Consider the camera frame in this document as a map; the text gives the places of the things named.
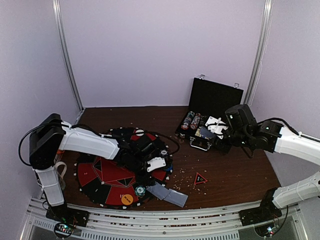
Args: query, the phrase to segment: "lavender wall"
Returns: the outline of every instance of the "lavender wall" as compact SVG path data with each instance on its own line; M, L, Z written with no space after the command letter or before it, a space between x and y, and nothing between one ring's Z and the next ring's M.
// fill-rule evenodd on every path
M32 169L19 161L20 138L52 112L70 122L78 115L51 0L0 0L0 72L0 238L17 239L40 191Z
M252 111L257 120L279 117L298 131L320 138L320 2L275 1L267 50ZM268 154L282 186L313 175L319 166ZM300 204L310 239L320 239L320 199Z
M64 0L83 105L188 105L193 77L246 90L264 0Z

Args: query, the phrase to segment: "warning sign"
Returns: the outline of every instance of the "warning sign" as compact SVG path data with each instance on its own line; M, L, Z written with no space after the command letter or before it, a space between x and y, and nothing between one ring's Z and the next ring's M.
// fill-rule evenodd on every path
M194 185L203 184L206 182L208 182L208 180L205 179L200 173L197 172L194 179Z

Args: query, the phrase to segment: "orange chip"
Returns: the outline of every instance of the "orange chip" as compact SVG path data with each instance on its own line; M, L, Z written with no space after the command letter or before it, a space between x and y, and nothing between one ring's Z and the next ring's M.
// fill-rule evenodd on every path
M125 194L122 196L121 198L121 202L124 204L124 205L130 205L134 202L134 197L131 196L130 194Z

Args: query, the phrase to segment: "case handle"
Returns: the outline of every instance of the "case handle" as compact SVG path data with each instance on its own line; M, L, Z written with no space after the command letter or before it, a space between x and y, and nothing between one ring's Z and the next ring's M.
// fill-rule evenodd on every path
M190 146L193 147L193 148L196 148L196 149L200 149L202 151L208 151L210 149L210 147L212 146L211 143L207 143L207 147L206 148L203 148L203 147L200 147L200 146L196 146L196 145L193 145L192 143L194 142L195 138L194 137L190 137Z

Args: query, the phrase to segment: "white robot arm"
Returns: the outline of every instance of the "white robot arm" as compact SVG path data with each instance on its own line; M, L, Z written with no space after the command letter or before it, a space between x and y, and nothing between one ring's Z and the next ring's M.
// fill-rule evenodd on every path
M123 136L100 134L88 126L71 125L62 121L60 115L53 113L22 138L19 149L28 134L30 134L30 164L24 162L20 154L19 156L24 164L31 166L35 171L45 193L50 212L54 214L55 219L70 219L72 222L74 218L86 219L87 214L69 213L68 211L72 209L67 208L58 173L54 167L58 151L69 150L114 160L120 166L134 172L137 183L142 185L151 184L151 172L165 167L171 161L166 149L156 149L152 140L146 136L147 132L141 129L136 129L131 134L140 137L135 144L130 144ZM160 153L152 158L149 153L154 150Z
M296 135L282 127L274 151L289 154L320 166L320 140L299 132ZM273 194L273 204L281 209L300 201L320 196L320 171L286 187L279 187Z
M257 123L246 104L236 105L225 112L228 124L223 130L223 141L230 146L253 151L288 154L320 166L320 139L302 134L280 118L270 118ZM268 190L260 207L240 211L242 225L255 224L281 216L281 208L320 196L320 172L289 186Z

